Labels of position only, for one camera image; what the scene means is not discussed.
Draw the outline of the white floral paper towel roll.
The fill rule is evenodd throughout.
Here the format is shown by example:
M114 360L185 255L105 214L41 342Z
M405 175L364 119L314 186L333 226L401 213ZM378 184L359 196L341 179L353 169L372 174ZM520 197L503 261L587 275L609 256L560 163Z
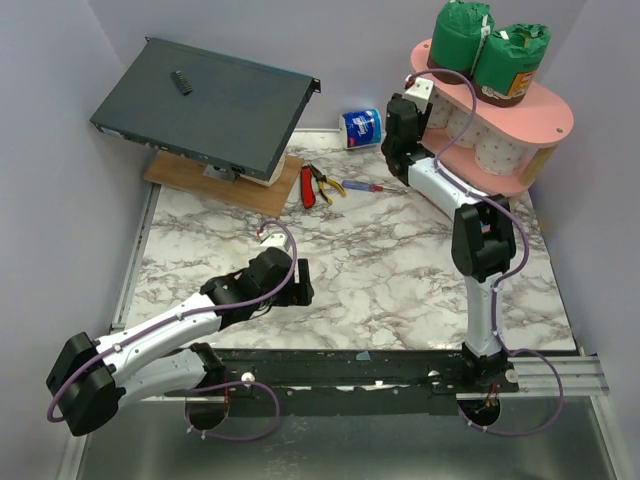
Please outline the white floral paper towel roll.
M513 173L526 152L526 147L493 131L484 133L475 149L475 162L493 175Z

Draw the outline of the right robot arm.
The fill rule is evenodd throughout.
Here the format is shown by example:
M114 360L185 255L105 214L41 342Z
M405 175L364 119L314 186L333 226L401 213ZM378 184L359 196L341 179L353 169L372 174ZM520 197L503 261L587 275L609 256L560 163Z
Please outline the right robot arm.
M395 93L386 106L382 153L391 174L425 196L453 221L451 256L464 277L467 330L461 348L461 383L480 392L507 368L500 278L516 253L509 201L464 183L422 144L428 109Z

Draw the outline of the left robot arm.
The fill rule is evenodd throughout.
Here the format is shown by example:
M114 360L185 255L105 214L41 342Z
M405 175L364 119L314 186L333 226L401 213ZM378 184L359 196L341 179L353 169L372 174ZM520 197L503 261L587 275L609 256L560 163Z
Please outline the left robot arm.
M224 368L202 337L273 307L308 306L309 262L269 247L247 267L212 277L176 307L128 330L64 343L46 378L51 423L72 435L91 433L125 405L173 391L214 393Z

